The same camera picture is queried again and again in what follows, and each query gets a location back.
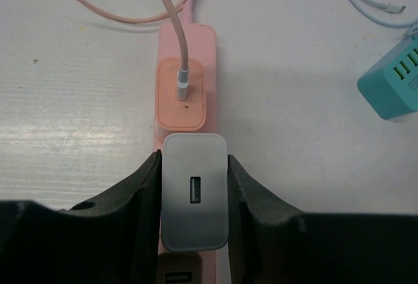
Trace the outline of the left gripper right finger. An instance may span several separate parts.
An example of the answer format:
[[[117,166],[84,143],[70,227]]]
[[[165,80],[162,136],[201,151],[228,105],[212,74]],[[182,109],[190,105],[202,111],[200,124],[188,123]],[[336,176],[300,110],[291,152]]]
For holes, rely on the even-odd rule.
[[[233,283],[416,283],[417,217],[310,213],[228,158]]]

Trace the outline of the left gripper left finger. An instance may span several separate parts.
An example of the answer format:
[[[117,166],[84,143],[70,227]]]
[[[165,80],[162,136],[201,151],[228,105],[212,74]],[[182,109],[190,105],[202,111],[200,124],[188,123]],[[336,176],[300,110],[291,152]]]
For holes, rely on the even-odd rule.
[[[2,283],[154,283],[160,151],[130,176],[68,210],[1,202]]]

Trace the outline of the white charger plug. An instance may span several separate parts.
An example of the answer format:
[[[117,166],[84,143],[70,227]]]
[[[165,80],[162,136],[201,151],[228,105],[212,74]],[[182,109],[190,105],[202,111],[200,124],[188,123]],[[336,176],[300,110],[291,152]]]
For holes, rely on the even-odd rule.
[[[174,133],[163,142],[161,239],[173,252],[210,251],[229,237],[228,154],[218,134]]]

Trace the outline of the salmon pink charger plug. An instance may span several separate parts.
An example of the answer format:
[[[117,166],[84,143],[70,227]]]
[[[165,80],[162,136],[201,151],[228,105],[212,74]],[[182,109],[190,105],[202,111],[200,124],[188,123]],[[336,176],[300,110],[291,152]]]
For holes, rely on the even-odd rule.
[[[195,59],[189,61],[187,97],[177,99],[177,72],[180,60],[169,57],[156,68],[155,122],[166,132],[193,132],[206,121],[206,92],[204,69]]]

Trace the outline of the teal power strip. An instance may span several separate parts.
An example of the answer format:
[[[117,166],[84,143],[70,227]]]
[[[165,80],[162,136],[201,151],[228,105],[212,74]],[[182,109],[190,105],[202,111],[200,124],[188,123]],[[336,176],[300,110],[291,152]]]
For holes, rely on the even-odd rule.
[[[357,89],[385,120],[417,111],[417,37],[408,36],[357,80]]]

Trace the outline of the pink power strip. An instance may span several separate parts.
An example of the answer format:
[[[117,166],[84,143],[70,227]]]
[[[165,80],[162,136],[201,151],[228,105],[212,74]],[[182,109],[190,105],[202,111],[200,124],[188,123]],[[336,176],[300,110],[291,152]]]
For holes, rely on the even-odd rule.
[[[188,133],[216,133],[217,132],[217,55],[216,55],[216,32],[208,25],[196,24],[186,21],[183,29],[188,45],[189,60],[195,59],[200,62],[204,69],[205,92],[206,92],[206,121],[199,130]],[[157,65],[163,59],[175,57],[180,60],[178,39],[171,23],[164,23],[159,30],[157,47]],[[154,110],[154,134],[153,150],[163,148],[164,139],[171,133],[157,127]],[[172,253],[163,245],[159,246],[159,255]],[[197,253],[202,258],[202,283],[216,282],[216,252],[201,251]]]

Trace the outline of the brown pink charger plug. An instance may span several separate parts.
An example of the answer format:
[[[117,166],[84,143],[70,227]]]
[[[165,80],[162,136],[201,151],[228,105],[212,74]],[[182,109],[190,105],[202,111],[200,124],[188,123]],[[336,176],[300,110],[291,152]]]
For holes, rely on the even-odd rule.
[[[202,283],[202,258],[197,253],[162,253],[158,257],[156,283]]]

